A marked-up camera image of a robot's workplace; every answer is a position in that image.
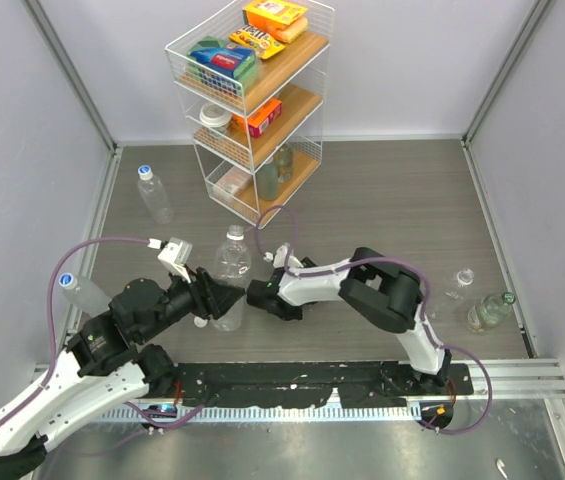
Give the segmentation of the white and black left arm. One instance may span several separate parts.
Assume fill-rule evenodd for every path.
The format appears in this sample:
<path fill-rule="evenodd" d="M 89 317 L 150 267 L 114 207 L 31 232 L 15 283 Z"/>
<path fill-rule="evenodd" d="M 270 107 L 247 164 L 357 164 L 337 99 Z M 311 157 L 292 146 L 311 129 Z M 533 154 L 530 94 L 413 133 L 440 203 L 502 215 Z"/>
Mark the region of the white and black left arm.
<path fill-rule="evenodd" d="M 55 363 L 0 408 L 0 479 L 20 479 L 49 452 L 108 409 L 131 399 L 164 398 L 175 387 L 174 361 L 154 337 L 188 315 L 217 320 L 245 294 L 203 268 L 168 288 L 135 279 L 106 311 L 89 319 Z"/>

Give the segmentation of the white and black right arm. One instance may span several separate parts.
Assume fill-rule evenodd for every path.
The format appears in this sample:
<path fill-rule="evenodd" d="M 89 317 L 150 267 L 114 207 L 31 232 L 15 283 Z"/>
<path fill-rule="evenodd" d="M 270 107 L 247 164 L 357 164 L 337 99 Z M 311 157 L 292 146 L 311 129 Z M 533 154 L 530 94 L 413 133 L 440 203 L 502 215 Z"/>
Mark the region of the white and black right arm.
<path fill-rule="evenodd" d="M 306 305 L 342 301 L 376 328 L 396 336 L 419 391 L 434 395 L 448 385 L 452 355 L 427 318 L 429 287 L 414 268 L 367 247 L 324 266 L 298 259 L 288 244 L 266 253 L 265 259 L 273 273 L 267 281 L 250 283 L 250 306 L 293 321 L 303 318 Z"/>

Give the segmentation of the blue and white bottle cap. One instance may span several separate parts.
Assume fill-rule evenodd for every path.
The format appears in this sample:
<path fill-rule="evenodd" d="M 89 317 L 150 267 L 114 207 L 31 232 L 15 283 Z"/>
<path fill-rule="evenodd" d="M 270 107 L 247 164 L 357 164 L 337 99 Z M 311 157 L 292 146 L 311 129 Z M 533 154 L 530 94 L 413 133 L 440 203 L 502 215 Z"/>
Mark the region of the blue and white bottle cap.
<path fill-rule="evenodd" d="M 137 170 L 139 179 L 142 181 L 149 181 L 153 178 L 154 174 L 149 165 L 142 165 Z"/>

